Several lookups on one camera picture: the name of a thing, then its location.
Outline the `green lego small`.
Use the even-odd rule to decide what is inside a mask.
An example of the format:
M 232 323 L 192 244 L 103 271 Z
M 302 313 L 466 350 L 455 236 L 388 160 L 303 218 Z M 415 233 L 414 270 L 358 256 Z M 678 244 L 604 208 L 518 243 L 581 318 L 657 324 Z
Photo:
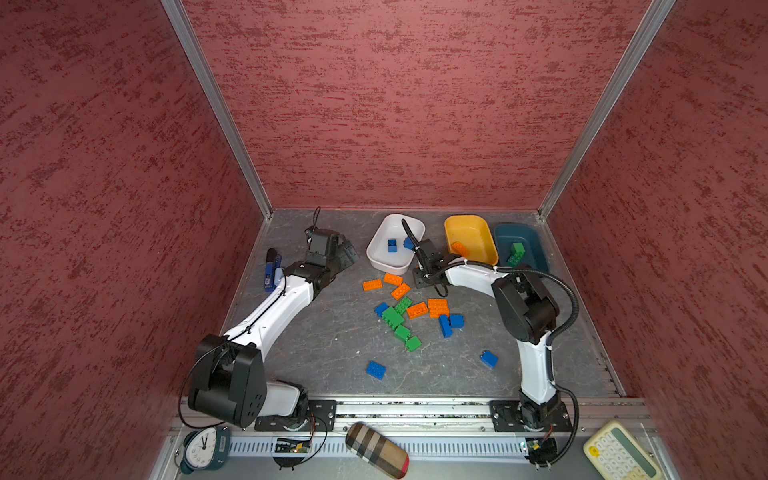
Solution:
M 512 244 L 510 252 L 514 258 L 522 258 L 526 253 L 526 249 L 522 243 L 515 242 Z

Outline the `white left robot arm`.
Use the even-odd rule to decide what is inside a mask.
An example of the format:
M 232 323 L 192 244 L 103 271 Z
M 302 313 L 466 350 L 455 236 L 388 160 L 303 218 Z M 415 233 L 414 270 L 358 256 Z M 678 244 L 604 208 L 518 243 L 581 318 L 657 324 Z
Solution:
M 291 321 L 357 260 L 344 235 L 311 232 L 305 258 L 282 270 L 280 282 L 262 304 L 225 334 L 208 335 L 198 344 L 185 381 L 189 408 L 241 428 L 261 417 L 282 417 L 291 428 L 308 422 L 306 389 L 269 381 L 264 362 Z

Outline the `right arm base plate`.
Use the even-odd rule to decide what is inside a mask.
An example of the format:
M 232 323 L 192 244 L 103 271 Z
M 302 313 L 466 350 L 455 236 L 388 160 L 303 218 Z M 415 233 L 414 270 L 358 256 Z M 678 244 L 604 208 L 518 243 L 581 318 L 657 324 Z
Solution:
M 492 400 L 489 409 L 497 433 L 569 433 L 573 429 L 565 404 L 558 398 L 542 405 L 529 401 Z

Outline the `orange lego stack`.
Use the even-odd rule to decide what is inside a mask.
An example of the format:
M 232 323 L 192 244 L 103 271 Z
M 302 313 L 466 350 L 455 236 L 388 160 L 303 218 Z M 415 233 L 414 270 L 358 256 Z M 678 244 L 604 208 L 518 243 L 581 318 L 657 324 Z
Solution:
M 439 319 L 441 316 L 450 315 L 450 308 L 446 299 L 429 299 L 427 306 L 431 318 Z

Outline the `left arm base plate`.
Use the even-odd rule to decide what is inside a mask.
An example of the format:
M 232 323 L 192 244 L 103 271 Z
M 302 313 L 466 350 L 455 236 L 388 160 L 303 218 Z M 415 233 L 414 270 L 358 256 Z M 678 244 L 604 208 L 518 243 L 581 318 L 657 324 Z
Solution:
M 253 429 L 280 433 L 330 432 L 334 429 L 337 406 L 336 400 L 301 400 L 289 416 L 258 417 Z

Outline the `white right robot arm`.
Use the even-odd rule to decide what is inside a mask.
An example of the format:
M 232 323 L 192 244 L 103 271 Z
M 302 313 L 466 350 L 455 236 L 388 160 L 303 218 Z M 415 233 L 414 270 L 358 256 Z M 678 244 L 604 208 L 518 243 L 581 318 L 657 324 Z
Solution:
M 531 267 L 498 267 L 454 255 L 419 261 L 413 277 L 419 288 L 464 287 L 495 300 L 504 327 L 518 345 L 520 422 L 541 429 L 561 403 L 552 366 L 560 308 L 543 280 L 560 280 Z

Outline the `blue lego long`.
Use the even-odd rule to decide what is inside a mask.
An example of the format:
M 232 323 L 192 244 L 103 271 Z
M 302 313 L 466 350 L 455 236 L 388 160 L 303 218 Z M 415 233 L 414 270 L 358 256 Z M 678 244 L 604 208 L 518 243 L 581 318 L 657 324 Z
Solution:
M 442 336 L 444 338 L 450 338 L 453 333 L 453 328 L 450 324 L 450 318 L 446 315 L 441 315 L 439 317 L 439 325 L 440 325 Z

